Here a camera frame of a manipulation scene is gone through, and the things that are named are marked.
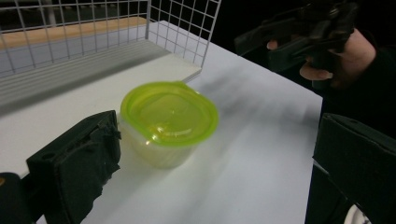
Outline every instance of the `wire mesh panel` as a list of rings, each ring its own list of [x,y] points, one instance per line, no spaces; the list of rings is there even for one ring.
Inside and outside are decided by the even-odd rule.
[[[220,0],[152,0],[148,39],[203,65]]]
[[[140,8],[148,4],[143,0],[3,0],[0,76],[144,39],[147,10]]]
[[[2,0],[0,77],[142,39],[202,65],[220,0]]]

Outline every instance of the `plastic container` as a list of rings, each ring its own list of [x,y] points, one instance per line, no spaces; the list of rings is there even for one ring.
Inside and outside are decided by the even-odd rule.
[[[132,149],[157,168],[182,164],[218,122],[216,107],[181,81],[139,86],[124,97],[120,109]]]

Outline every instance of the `hand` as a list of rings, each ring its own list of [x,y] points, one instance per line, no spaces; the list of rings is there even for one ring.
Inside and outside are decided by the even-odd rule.
[[[269,41],[267,48],[276,49],[277,42]],[[300,69],[300,75],[309,80],[332,78],[331,86],[337,90],[344,90],[359,79],[376,55],[373,45],[357,29],[350,35],[342,53],[336,53],[333,50],[330,52],[336,57],[333,74],[326,70],[313,68],[311,66],[312,58],[307,57],[306,63]]]

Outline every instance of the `white table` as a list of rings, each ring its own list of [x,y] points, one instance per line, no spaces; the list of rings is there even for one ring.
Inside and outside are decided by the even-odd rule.
[[[26,174],[24,160],[75,123],[119,112],[126,92],[149,81],[131,73],[156,73],[151,65],[167,57],[0,117],[0,172]],[[185,78],[180,66],[160,79]],[[304,223],[321,98],[213,44],[188,84],[218,108],[214,135],[173,170],[151,168],[121,141],[121,168],[83,223]]]

